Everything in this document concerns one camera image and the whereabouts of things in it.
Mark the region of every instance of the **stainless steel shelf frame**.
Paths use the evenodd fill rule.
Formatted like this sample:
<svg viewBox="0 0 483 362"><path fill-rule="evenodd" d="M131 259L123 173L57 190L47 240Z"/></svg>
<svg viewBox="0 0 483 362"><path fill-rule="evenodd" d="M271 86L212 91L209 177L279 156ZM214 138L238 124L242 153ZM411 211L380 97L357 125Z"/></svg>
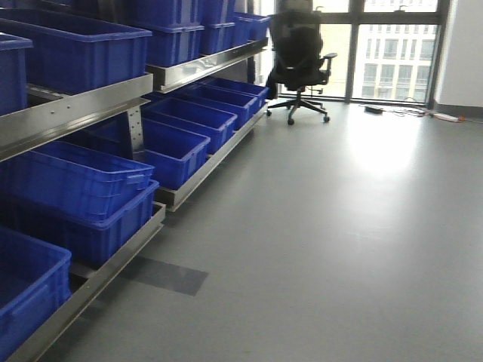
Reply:
<svg viewBox="0 0 483 362"><path fill-rule="evenodd" d="M155 200L162 202L169 211L176 211L178 207L202 184L202 182L214 171L225 157L247 136L255 127L255 124L262 118L267 110L265 105L248 122L235 132L206 163L193 174L178 190L159 188L155 194Z"/></svg>
<svg viewBox="0 0 483 362"><path fill-rule="evenodd" d="M154 90L168 93L252 57L267 45L268 38L265 38L169 68L147 66L146 71L154 75Z"/></svg>
<svg viewBox="0 0 483 362"><path fill-rule="evenodd" d="M110 116L139 111L146 103L140 97L151 91L151 74L73 96L31 88L51 101L0 117L0 162Z"/></svg>
<svg viewBox="0 0 483 362"><path fill-rule="evenodd" d="M152 218L99 268L57 311L45 321L6 362L37 361L107 287L115 276L161 230L165 219L164 205L155 204Z"/></svg>

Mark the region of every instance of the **blue storage bin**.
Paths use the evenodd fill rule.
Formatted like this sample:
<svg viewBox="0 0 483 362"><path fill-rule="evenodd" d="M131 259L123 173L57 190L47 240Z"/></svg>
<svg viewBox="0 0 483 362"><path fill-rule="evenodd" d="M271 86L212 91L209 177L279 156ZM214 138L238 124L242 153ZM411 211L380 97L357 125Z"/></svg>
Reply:
<svg viewBox="0 0 483 362"><path fill-rule="evenodd" d="M203 16L203 0L136 0L125 2L129 23L143 27L199 25Z"/></svg>
<svg viewBox="0 0 483 362"><path fill-rule="evenodd" d="M32 41L0 33L0 115L27 106L25 49Z"/></svg>
<svg viewBox="0 0 483 362"><path fill-rule="evenodd" d="M69 297L70 252L0 227L0 360Z"/></svg>
<svg viewBox="0 0 483 362"><path fill-rule="evenodd" d="M250 40L263 40L266 38L266 31L272 19L271 17L247 13L235 13L235 18L242 18L251 22L250 35L248 37Z"/></svg>
<svg viewBox="0 0 483 362"><path fill-rule="evenodd" d="M208 137L145 118L143 131L146 162L162 187L179 189L206 162Z"/></svg>
<svg viewBox="0 0 483 362"><path fill-rule="evenodd" d="M204 106L235 113L238 116L235 126L236 130L239 130L247 123L248 119L258 110L258 99L255 96L203 84L185 86L176 90L174 95L183 97L183 99L190 102L202 103Z"/></svg>
<svg viewBox="0 0 483 362"><path fill-rule="evenodd" d="M221 24L233 21L235 0L205 0L203 24Z"/></svg>
<svg viewBox="0 0 483 362"><path fill-rule="evenodd" d="M0 30L33 40L29 83L77 94L144 74L151 32L69 14L0 9Z"/></svg>
<svg viewBox="0 0 483 362"><path fill-rule="evenodd" d="M230 49L233 43L235 23L206 25L202 33L202 54L214 54Z"/></svg>
<svg viewBox="0 0 483 362"><path fill-rule="evenodd" d="M167 98L143 110L143 117L210 137L208 153L214 154L235 130L236 115Z"/></svg>
<svg viewBox="0 0 483 362"><path fill-rule="evenodd" d="M248 43L252 21L235 13L235 30L233 31L232 47L238 47Z"/></svg>
<svg viewBox="0 0 483 362"><path fill-rule="evenodd" d="M72 0L72 9L96 16L99 14L99 2L97 0Z"/></svg>
<svg viewBox="0 0 483 362"><path fill-rule="evenodd" d="M203 26L150 27L152 37L148 40L147 63L175 66L198 58L203 29Z"/></svg>
<svg viewBox="0 0 483 362"><path fill-rule="evenodd" d="M0 163L0 189L95 222L144 190L152 172L148 164L52 142Z"/></svg>
<svg viewBox="0 0 483 362"><path fill-rule="evenodd" d="M85 222L24 198L0 195L0 223L65 247L74 260L99 267L149 220L158 187L157 181L150 181L147 189L99 222Z"/></svg>
<svg viewBox="0 0 483 362"><path fill-rule="evenodd" d="M219 87L229 91L236 91L243 94L250 94L254 97L257 97L258 103L255 107L256 112L258 112L265 105L266 95L269 93L269 88L267 87L244 83L243 81L231 81L223 78L206 77L200 79L198 83L206 84L210 87Z"/></svg>

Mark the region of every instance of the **gray floor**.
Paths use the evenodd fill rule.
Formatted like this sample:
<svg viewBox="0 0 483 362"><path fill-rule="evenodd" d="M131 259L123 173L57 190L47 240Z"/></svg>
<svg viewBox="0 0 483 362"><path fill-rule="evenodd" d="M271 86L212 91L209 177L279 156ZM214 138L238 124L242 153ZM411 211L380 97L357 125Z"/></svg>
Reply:
<svg viewBox="0 0 483 362"><path fill-rule="evenodd" d="M42 361L481 362L483 125L327 106L262 119Z"/></svg>

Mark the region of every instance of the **white wall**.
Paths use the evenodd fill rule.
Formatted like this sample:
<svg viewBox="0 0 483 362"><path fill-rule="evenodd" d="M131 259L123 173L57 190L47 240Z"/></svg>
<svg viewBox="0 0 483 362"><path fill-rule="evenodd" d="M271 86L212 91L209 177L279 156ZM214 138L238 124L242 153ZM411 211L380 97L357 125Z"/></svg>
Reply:
<svg viewBox="0 0 483 362"><path fill-rule="evenodd" d="M435 100L483 107L481 0L452 0Z"/></svg>

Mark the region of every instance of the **black office chair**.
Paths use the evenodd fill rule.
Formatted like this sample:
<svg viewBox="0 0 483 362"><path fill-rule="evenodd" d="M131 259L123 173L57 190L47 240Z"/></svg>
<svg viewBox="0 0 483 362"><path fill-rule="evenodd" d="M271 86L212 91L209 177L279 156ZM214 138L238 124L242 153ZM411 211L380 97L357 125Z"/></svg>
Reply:
<svg viewBox="0 0 483 362"><path fill-rule="evenodd" d="M269 109L291 108L288 124L295 123L292 118L297 108L305 107L324 115L324 121L329 122L324 106L319 102L302 99L306 86L326 85L331 76L332 59L337 54L330 53L320 57L323 41L320 36L321 15L318 11L299 12L287 11L272 15L270 35L275 50L275 66L270 72L266 86L272 95L276 94L277 83L285 84L289 91L296 91L294 100L275 104Z"/></svg>

